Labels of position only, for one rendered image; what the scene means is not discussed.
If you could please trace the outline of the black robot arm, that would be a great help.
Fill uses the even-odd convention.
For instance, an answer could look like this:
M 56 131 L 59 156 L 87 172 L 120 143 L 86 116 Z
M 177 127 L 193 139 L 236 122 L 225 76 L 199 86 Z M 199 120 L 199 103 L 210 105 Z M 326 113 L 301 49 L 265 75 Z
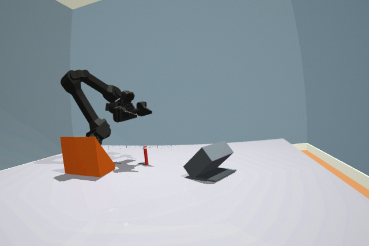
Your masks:
M 90 131 L 86 133 L 86 137 L 96 137 L 99 144 L 102 144 L 102 140 L 109 137 L 111 134 L 110 125 L 105 119 L 101 120 L 90 105 L 88 99 L 81 89 L 81 82 L 84 82 L 88 86 L 99 91 L 104 98 L 110 102 L 106 103 L 106 111 L 113 113 L 113 108 L 117 104 L 125 106 L 125 104 L 131 104 L 134 98 L 134 93 L 128 90 L 121 91 L 116 86 L 107 85 L 103 81 L 100 81 L 94 75 L 91 75 L 88 70 L 70 70 L 61 79 L 61 85 L 65 91 L 70 93 L 76 101 L 79 109 L 87 119 L 90 125 Z M 117 99 L 119 99 L 116 101 Z M 116 102 L 115 102 L 116 101 Z M 134 105 L 133 105 L 133 108 Z

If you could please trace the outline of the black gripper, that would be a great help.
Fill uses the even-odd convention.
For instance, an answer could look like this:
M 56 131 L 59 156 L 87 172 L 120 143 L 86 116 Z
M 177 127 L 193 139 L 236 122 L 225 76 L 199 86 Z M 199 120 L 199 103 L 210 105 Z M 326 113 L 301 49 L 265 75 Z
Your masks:
M 117 104 L 116 107 L 114 107 L 112 110 L 113 110 L 113 120 L 114 122 L 117 123 L 137 118 L 137 115 L 145 116 L 152 114 L 152 111 L 146 107 L 145 101 L 138 102 L 137 108 L 135 109 L 133 108 L 133 105 L 131 106 L 131 104 L 125 104 L 125 106 Z

